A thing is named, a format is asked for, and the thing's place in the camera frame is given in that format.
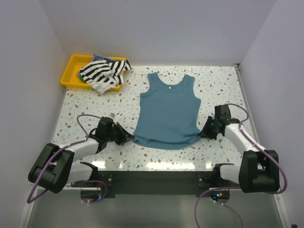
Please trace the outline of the green garment in tray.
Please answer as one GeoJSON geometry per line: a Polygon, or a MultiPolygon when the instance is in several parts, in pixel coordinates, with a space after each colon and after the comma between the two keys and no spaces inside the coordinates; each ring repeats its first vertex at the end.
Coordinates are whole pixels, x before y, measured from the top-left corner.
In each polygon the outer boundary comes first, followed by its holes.
{"type": "Polygon", "coordinates": [[[77,77],[79,78],[79,80],[83,83],[86,83],[85,80],[83,79],[82,75],[78,72],[77,73],[77,77]]]}

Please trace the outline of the blue ribbed tank top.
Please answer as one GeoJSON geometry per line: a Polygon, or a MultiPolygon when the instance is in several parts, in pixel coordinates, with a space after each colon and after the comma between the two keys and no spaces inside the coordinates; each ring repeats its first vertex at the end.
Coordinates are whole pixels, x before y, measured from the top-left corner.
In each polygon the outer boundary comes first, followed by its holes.
{"type": "Polygon", "coordinates": [[[149,89],[140,94],[140,113],[134,143],[143,147],[176,150],[199,139],[197,117],[201,100],[194,94],[195,78],[184,75],[175,84],[161,81],[157,73],[147,75],[149,89]]]}

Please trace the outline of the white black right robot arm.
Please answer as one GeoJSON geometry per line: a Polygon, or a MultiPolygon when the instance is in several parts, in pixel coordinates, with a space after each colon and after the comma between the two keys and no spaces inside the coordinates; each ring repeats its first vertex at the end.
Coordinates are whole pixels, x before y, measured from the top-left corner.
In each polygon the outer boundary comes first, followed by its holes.
{"type": "Polygon", "coordinates": [[[244,193],[275,193],[280,188],[278,154],[257,143],[244,129],[242,121],[232,118],[230,104],[215,106],[214,116],[199,133],[200,137],[215,140],[219,134],[228,139],[241,154],[240,165],[216,164],[204,178],[210,186],[221,187],[228,181],[237,184],[244,193]]]}

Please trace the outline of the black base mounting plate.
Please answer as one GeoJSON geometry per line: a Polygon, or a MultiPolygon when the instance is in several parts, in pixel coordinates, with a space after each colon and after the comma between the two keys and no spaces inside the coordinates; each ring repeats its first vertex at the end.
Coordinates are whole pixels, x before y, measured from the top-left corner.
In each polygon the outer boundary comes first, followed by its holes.
{"type": "Polygon", "coordinates": [[[96,180],[103,181],[107,198],[118,194],[196,195],[219,187],[236,187],[228,180],[212,180],[212,171],[99,171],[96,180]]]}

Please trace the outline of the black white striped tank top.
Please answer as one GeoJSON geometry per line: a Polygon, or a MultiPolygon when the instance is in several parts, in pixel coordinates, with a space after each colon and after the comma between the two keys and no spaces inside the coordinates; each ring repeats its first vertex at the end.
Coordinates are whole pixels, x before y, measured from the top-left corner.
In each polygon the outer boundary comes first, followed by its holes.
{"type": "Polygon", "coordinates": [[[78,71],[85,83],[99,94],[123,83],[123,72],[131,70],[128,60],[107,63],[105,60],[90,62],[78,71]]]}

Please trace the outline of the blue white striped tank top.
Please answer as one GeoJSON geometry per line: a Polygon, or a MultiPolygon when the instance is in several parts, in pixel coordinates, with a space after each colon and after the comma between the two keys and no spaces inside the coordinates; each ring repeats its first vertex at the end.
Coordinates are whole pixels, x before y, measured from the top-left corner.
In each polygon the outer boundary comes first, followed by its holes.
{"type": "Polygon", "coordinates": [[[115,59],[112,57],[107,57],[107,56],[100,55],[100,54],[93,54],[91,62],[102,61],[102,60],[105,60],[107,63],[114,63],[116,61],[119,61],[118,59],[115,59]]]}

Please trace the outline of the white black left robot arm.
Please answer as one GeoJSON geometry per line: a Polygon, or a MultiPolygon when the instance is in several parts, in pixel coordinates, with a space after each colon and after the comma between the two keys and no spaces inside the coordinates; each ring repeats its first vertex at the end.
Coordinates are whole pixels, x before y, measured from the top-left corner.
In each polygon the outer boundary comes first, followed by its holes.
{"type": "Polygon", "coordinates": [[[59,193],[68,183],[73,162],[101,152],[110,142],[122,145],[134,139],[132,134],[109,117],[100,117],[97,127],[88,133],[79,121],[82,116],[87,115],[79,115],[76,120],[84,130],[85,138],[65,146],[46,144],[29,172],[28,180],[31,183],[59,193]]]}

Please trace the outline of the aluminium frame rail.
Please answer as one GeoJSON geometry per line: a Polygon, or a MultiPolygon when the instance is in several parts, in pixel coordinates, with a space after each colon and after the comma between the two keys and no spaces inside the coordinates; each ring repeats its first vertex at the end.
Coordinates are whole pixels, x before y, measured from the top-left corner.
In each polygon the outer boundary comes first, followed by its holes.
{"type": "Polygon", "coordinates": [[[77,188],[77,187],[85,187],[85,186],[86,186],[86,184],[84,182],[79,181],[79,182],[72,182],[72,183],[66,183],[66,184],[57,183],[57,184],[51,184],[49,186],[38,185],[38,188],[47,189],[48,191],[52,191],[52,192],[59,192],[65,187],[77,188]]]}

